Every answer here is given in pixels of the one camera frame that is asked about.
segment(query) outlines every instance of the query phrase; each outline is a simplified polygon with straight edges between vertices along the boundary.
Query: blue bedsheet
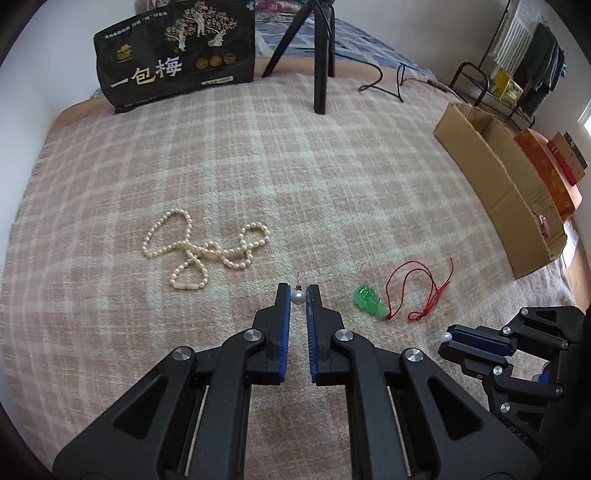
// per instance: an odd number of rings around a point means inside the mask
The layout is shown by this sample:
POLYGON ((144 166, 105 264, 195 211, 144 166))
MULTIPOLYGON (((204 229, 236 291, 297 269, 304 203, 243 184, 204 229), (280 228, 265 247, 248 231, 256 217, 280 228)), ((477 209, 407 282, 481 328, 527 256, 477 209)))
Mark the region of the blue bedsheet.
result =
MULTIPOLYGON (((293 18, 294 15, 290 14, 257 14, 255 33, 257 56, 270 57, 273 55, 293 18)), ((393 69, 397 69, 401 63, 404 63, 426 78, 436 80, 431 70, 417 65, 392 47, 373 38, 360 28, 356 28, 338 18, 336 19, 335 27, 337 53, 393 69)), ((285 51, 285 55, 300 57, 314 56, 313 16, 309 17, 304 25, 302 25, 290 46, 285 51)))

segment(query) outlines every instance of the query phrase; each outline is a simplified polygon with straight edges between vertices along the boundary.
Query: clothing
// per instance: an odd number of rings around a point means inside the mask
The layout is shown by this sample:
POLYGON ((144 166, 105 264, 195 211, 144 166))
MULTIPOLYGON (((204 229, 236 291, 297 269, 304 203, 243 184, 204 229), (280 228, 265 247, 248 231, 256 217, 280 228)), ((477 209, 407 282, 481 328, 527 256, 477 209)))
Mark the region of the clothing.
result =
POLYGON ((514 75, 514 80, 525 90, 519 100, 523 113, 534 116, 548 94, 555 90, 565 71, 564 51, 550 29, 538 24, 534 38, 514 75))

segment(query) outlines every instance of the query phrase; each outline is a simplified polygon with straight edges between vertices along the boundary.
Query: bed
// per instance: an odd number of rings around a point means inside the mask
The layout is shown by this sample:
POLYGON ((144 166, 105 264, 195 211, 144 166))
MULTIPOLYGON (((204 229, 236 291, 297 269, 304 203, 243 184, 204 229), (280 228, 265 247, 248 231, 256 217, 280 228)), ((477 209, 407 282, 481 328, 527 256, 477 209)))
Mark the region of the bed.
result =
MULTIPOLYGON (((273 76, 262 79, 289 17, 257 19, 256 78, 114 115, 103 97, 64 111, 48 134, 12 226, 0 290, 0 338, 26 440, 50 466, 57 452, 179 345, 202 350, 251 325, 277 284, 317 283, 325 306, 380 348, 416 346, 485 403, 480 384, 437 355, 452 323, 499 328, 522 306, 572 304, 558 262, 515 281, 502 244, 470 184, 433 137, 452 95, 403 85, 405 102, 358 86, 370 66, 337 61, 327 115, 315 115, 308 20, 273 76), (271 243, 251 268, 207 262, 206 288, 177 290, 182 259, 141 254, 154 219, 182 208, 192 240, 236 243, 236 229, 261 221, 271 243), (420 322, 428 284, 407 288, 390 322, 355 308, 361 283, 381 288, 412 258, 452 282, 420 322)), ((391 48, 337 22, 337 52, 432 77, 391 48)), ((156 235, 169 243, 181 226, 156 235)), ((392 289, 397 300, 400 282, 392 289)), ((247 479, 350 476, 345 396, 310 382, 306 319, 291 311, 287 381, 252 392, 247 479)), ((522 358, 529 378, 540 362, 522 358)))

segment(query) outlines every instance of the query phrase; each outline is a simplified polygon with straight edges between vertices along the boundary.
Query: black packaging bag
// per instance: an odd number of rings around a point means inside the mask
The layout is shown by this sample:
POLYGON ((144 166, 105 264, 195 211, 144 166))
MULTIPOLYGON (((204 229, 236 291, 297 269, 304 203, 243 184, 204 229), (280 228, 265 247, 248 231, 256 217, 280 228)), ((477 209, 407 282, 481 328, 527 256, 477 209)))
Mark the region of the black packaging bag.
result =
POLYGON ((210 85, 251 82, 254 3, 187 1, 95 35, 100 87, 116 112, 210 85))

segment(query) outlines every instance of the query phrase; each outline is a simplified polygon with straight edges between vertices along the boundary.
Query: red string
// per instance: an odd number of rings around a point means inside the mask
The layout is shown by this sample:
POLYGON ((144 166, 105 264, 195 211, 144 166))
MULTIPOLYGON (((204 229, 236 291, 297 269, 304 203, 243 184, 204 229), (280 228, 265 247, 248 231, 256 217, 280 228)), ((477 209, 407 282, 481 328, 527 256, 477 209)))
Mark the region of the red string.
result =
POLYGON ((423 309, 420 312, 411 312, 408 314, 408 319, 411 322, 418 322, 420 319, 426 317, 427 315, 429 315, 429 312, 432 310, 432 308, 437 305, 437 302, 439 302, 439 297, 441 296, 443 290, 446 289, 446 287, 449 285, 450 280, 452 279, 452 275, 453 275, 453 258, 450 258, 449 261, 452 264, 452 271, 449 273, 449 277, 447 278, 447 280, 441 284, 440 287, 437 287, 437 284, 435 283, 435 280, 433 279, 433 274, 431 273, 431 270, 428 269, 428 267, 424 264, 422 264, 421 262, 417 261, 417 260, 409 260, 405 263, 403 263, 402 265, 400 265, 396 270, 394 270, 392 272, 392 275, 390 275, 390 278, 388 279, 388 281, 386 282, 386 296, 388 298, 388 307, 390 309, 390 312, 387 315, 387 319, 393 319, 398 312, 400 311, 400 309, 402 308, 402 304, 404 303, 404 290, 406 288, 406 282, 408 280, 408 276, 413 273, 413 272, 423 272, 425 273, 428 277, 429 280, 431 280, 431 290, 429 291, 429 296, 427 297, 427 302, 425 303, 425 306, 423 307, 423 309), (390 281, 392 280, 392 277, 396 274, 396 272, 398 270, 400 270, 402 267, 404 267, 405 265, 408 264, 419 264, 420 267, 417 268, 413 268, 411 271, 409 271, 405 276, 404 276, 404 281, 402 282, 402 296, 400 298, 400 305, 398 305, 398 308, 396 309, 396 311, 394 313, 392 313, 392 300, 390 299, 390 293, 388 292, 388 286, 390 285, 390 281))

